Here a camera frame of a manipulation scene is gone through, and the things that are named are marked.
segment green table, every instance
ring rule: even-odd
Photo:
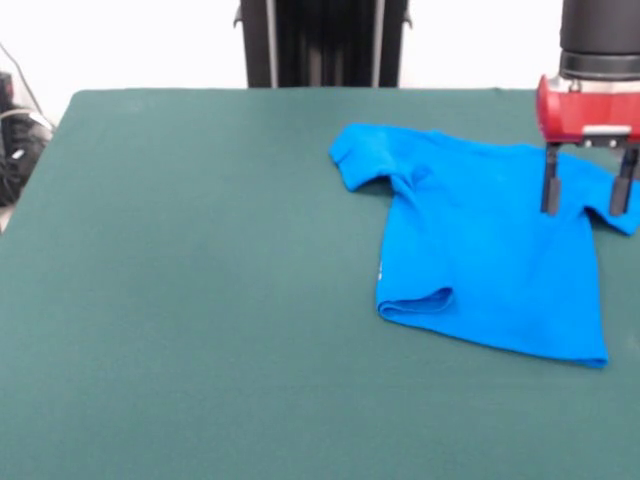
[[[0,478],[639,478],[640,237],[596,228],[604,370],[385,322],[351,122],[539,142],[532,92],[74,97],[0,239]]]

